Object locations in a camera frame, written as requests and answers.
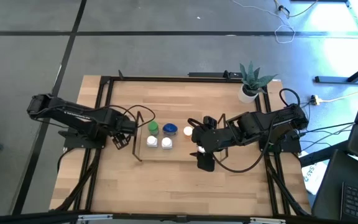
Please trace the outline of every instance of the green leaves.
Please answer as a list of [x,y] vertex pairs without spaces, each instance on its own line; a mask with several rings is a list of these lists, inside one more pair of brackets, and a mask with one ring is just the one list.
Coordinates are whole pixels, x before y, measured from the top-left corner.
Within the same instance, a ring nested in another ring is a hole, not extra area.
[[240,63],[240,71],[242,73],[242,82],[245,84],[244,81],[247,81],[247,73],[246,68]]
[[242,82],[247,87],[247,89],[250,91],[250,93],[260,93],[264,92],[261,88],[265,85],[267,85],[269,82],[271,82],[276,75],[266,75],[262,78],[259,77],[259,71],[260,68],[257,68],[254,71],[254,65],[252,62],[249,63],[248,66],[248,73],[246,72],[246,68],[243,66],[243,64],[240,63],[240,70],[242,73]]
[[278,75],[278,74],[275,74],[275,75],[266,75],[266,76],[260,78],[260,79],[258,80],[258,82],[259,82],[259,87],[265,86],[265,85],[267,85],[268,83],[270,83],[270,81],[272,81],[272,80],[274,79],[274,77],[276,77],[276,75]]
[[259,70],[260,70],[260,68],[257,68],[257,69],[254,71],[254,76],[255,76],[255,79],[256,79],[256,80],[258,80]]
[[248,82],[252,82],[255,80],[255,75],[254,75],[254,65],[252,64],[252,61],[249,63],[248,66],[248,77],[247,77],[247,81]]

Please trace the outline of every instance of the wire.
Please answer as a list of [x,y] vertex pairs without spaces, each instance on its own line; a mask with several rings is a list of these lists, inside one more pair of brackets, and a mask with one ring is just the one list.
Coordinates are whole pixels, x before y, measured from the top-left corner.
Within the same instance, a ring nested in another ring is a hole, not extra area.
[[340,100],[340,99],[343,99],[343,98],[346,98],[346,97],[349,97],[349,96],[352,96],[352,95],[355,95],[355,94],[358,94],[358,91],[357,91],[357,92],[354,92],[354,93],[351,93],[351,94],[348,94],[348,95],[344,95],[344,96],[335,98],[335,99],[331,99],[331,100],[323,100],[323,99],[321,99],[320,102],[325,102],[325,103],[334,102],[334,101],[336,101],[336,100]]
[[63,157],[64,157],[67,153],[71,152],[73,149],[74,149],[74,148],[68,148],[68,149],[59,157],[59,160],[57,161],[57,172],[58,172],[58,173],[59,173],[59,169],[60,169],[60,163],[61,163]]
[[67,126],[62,126],[62,125],[51,123],[51,122],[48,122],[48,121],[41,121],[41,120],[38,120],[38,119],[32,119],[32,120],[38,121],[38,122],[41,122],[41,123],[45,123],[45,124],[54,125],[54,126],[59,127],[59,128],[68,128]]
[[270,136],[272,135],[272,129],[273,129],[273,122],[276,120],[276,118],[278,118],[278,116],[274,117],[272,122],[270,123],[270,128],[269,128],[269,131],[268,131],[268,136],[267,136],[267,141],[266,141],[266,144],[265,144],[265,147],[264,149],[262,150],[262,152],[260,153],[260,156],[258,157],[258,159],[248,168],[246,169],[243,169],[243,170],[234,170],[234,169],[230,169],[228,167],[226,167],[225,165],[223,165],[219,159],[216,158],[216,156],[212,153],[212,156],[214,157],[215,161],[221,166],[223,167],[223,169],[226,169],[230,172],[233,172],[233,173],[244,173],[244,172],[247,172],[247,171],[250,171],[251,169],[253,169],[259,162],[260,160],[262,159],[262,157],[264,156],[264,154],[266,153],[267,151],[267,147],[269,146],[269,141],[270,141]]
[[[305,108],[306,106],[309,106],[309,113],[306,113],[308,115],[308,120],[310,122],[310,118],[311,118],[311,112],[310,112],[310,102],[307,103],[306,105],[302,106],[301,108]],[[343,131],[340,131],[338,133],[330,133],[329,131],[309,131],[308,128],[306,128],[306,132],[304,133],[308,133],[308,132],[312,132],[312,133],[327,133],[327,134],[334,134],[334,135],[338,135],[338,134],[341,134],[342,132],[344,131],[352,131],[351,129],[350,130],[343,130]]]
[[147,109],[147,110],[149,110],[152,114],[153,114],[153,118],[152,119],[150,119],[150,120],[148,120],[148,121],[146,121],[146,122],[144,122],[144,123],[142,123],[141,125],[138,125],[138,127],[137,128],[140,128],[140,127],[142,127],[143,125],[145,125],[145,124],[148,124],[148,123],[150,123],[150,122],[152,122],[152,120],[154,120],[155,119],[155,113],[150,109],[150,108],[148,108],[148,107],[145,107],[145,106],[142,106],[142,105],[134,105],[134,106],[131,106],[130,108],[128,108],[128,110],[127,111],[125,111],[125,113],[126,112],[128,112],[128,113],[130,113],[130,109],[132,109],[132,108],[135,108],[135,107],[141,107],[141,108],[145,108],[145,109]]
[[286,13],[284,10],[281,10],[281,11],[284,13],[284,15],[287,16],[287,19],[289,19],[289,18],[291,18],[291,17],[296,17],[296,16],[299,16],[300,14],[305,13],[307,10],[309,10],[311,7],[313,7],[317,2],[318,2],[318,0],[316,0],[312,5],[310,5],[310,6],[309,6],[307,9],[305,9],[303,12],[298,13],[298,14],[293,15],[293,16],[291,16],[289,13]]
[[[339,131],[336,131],[335,133],[338,133],[338,132],[340,132],[340,131],[343,131],[343,130],[345,130],[346,128],[348,128],[348,127],[350,127],[350,126],[352,126],[354,123],[351,123],[350,125],[348,125],[348,126],[346,126],[345,128],[342,128],[341,130],[339,130]],[[325,136],[325,137],[323,137],[323,138],[321,138],[321,139],[319,139],[319,140],[317,140],[317,141],[315,141],[313,144],[311,144],[310,146],[308,146],[308,147],[306,147],[306,148],[304,148],[304,149],[302,149],[302,151],[305,151],[305,150],[307,150],[308,148],[310,148],[311,146],[314,146],[315,144],[317,144],[318,142],[320,142],[321,140],[323,140],[323,139],[326,139],[326,138],[328,138],[328,137],[330,137],[330,136],[332,136],[334,133],[332,133],[332,134],[329,134],[329,135],[327,135],[327,136]]]
[[301,140],[300,142],[310,142],[313,144],[327,144],[328,146],[332,146],[330,145],[330,143],[326,143],[326,142],[314,142],[314,141],[307,141],[307,140]]
[[103,110],[103,109],[106,109],[106,108],[110,108],[110,107],[115,107],[115,108],[120,108],[122,110],[124,110],[124,114],[125,115],[127,112],[133,117],[134,120],[136,120],[134,114],[132,114],[129,110],[132,108],[129,108],[129,109],[126,109],[125,107],[123,106],[118,106],[118,105],[107,105],[107,106],[102,106],[100,108],[96,108],[96,109],[85,109],[85,110],[82,110],[82,111],[99,111],[99,110]]
[[315,132],[315,131],[319,131],[319,130],[322,130],[322,129],[327,129],[327,128],[335,128],[335,127],[339,127],[339,126],[344,126],[344,125],[348,125],[350,124],[348,127],[352,126],[354,124],[354,122],[349,122],[349,123],[344,123],[344,124],[337,124],[337,125],[333,125],[333,126],[328,126],[328,127],[325,127],[325,128],[318,128],[318,129],[314,129],[314,130],[311,130],[311,131],[305,131],[303,133],[310,133],[310,132]]
[[293,91],[293,90],[291,90],[291,89],[289,89],[289,88],[283,88],[283,89],[281,89],[281,90],[278,92],[278,95],[280,96],[280,99],[281,99],[281,101],[283,101],[283,103],[285,104],[285,106],[288,106],[288,103],[283,99],[283,96],[282,96],[282,92],[283,92],[283,91],[290,91],[291,93],[293,93],[293,94],[295,95],[295,97],[296,97],[297,102],[298,102],[298,106],[301,105],[301,100],[299,99],[299,96],[298,96],[298,94],[297,94],[295,91]]
[[[269,14],[272,15],[272,16],[278,17],[278,18],[283,22],[283,24],[285,24],[285,25],[280,25],[280,26],[274,31],[274,36],[276,37],[277,43],[279,43],[279,44],[287,44],[287,43],[293,42],[293,39],[294,39],[294,37],[295,37],[296,32],[295,32],[295,29],[293,28],[293,26],[290,24],[290,21],[287,21],[287,24],[288,24],[288,25],[286,25],[286,23],[284,22],[284,20],[283,20],[279,15],[274,14],[274,13],[268,11],[268,10],[261,9],[261,8],[256,7],[256,6],[244,6],[244,5],[242,5],[241,3],[236,2],[235,0],[231,0],[231,1],[232,1],[233,3],[236,3],[237,5],[239,5],[239,6],[241,6],[241,7],[249,7],[249,8],[258,9],[258,10],[260,10],[260,11],[267,12],[267,13],[269,13]],[[281,42],[281,41],[278,40],[277,31],[278,31],[281,27],[287,27],[287,28],[289,28],[289,29],[292,30],[293,35],[292,35],[292,38],[291,38],[290,41]]]

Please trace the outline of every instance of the wooden table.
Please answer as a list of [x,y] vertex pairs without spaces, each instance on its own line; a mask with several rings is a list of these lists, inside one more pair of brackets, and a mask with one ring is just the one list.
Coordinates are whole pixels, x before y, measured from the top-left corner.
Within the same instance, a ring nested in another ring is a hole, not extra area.
[[[100,78],[84,76],[77,103],[93,108]],[[188,118],[202,121],[203,116],[209,115],[219,119],[225,113],[229,119],[245,111],[255,111],[255,103],[244,104],[237,99],[239,88],[238,83],[116,81],[111,104],[126,108],[144,105],[154,110],[160,124],[170,122],[181,127]],[[273,111],[284,106],[278,96],[281,89],[278,80],[268,85]],[[262,111],[265,111],[262,96],[260,100]],[[151,118],[147,110],[140,112],[145,120]],[[118,151],[108,139],[101,153],[91,210],[106,213],[272,215],[263,160],[244,174],[228,172],[218,165],[214,172],[205,172],[197,168],[196,160],[187,156],[187,151],[181,153],[178,147],[174,145],[172,149],[179,157],[177,160],[155,159],[156,155],[142,151],[140,156],[151,159],[139,162],[132,155],[132,147]],[[195,151],[195,145],[191,144],[191,147],[191,151]],[[84,149],[75,149],[62,159],[50,208],[59,206],[77,184],[83,155]],[[245,147],[231,147],[229,157],[223,163],[232,169],[243,169],[254,163],[259,155],[256,142]],[[303,209],[310,212],[299,161],[292,154],[285,153],[281,154],[281,160],[288,189]],[[80,208],[85,207],[87,188],[84,188]],[[279,192],[276,186],[278,209],[282,213]]]

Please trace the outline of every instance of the bottle cap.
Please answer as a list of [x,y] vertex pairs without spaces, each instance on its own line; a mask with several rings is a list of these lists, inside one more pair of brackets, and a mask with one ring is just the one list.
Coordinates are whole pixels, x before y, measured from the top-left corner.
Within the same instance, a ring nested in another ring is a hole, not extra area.
[[162,139],[162,145],[163,146],[169,146],[169,145],[171,145],[171,143],[172,143],[172,141],[171,141],[170,138],[163,138]]
[[193,134],[193,128],[187,126],[183,129],[183,132],[185,133],[185,136],[191,136],[191,134]]
[[158,129],[158,124],[155,121],[152,121],[149,123],[149,131],[155,131],[156,129]]
[[162,127],[162,131],[168,136],[174,136],[177,134],[178,127],[176,127],[174,124],[167,123]]
[[154,136],[147,137],[147,144],[153,145],[157,142],[157,138]]

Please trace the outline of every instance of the white bottle cap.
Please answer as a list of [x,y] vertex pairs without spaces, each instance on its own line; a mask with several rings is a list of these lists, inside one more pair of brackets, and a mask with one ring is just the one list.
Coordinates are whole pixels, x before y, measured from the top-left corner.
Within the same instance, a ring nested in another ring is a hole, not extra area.
[[163,138],[162,139],[162,146],[171,146],[172,140],[170,138]]
[[193,134],[193,128],[187,126],[183,129],[183,132],[185,133],[185,136],[191,136],[191,134]]
[[157,138],[154,136],[147,137],[147,144],[148,145],[155,145],[157,143]]

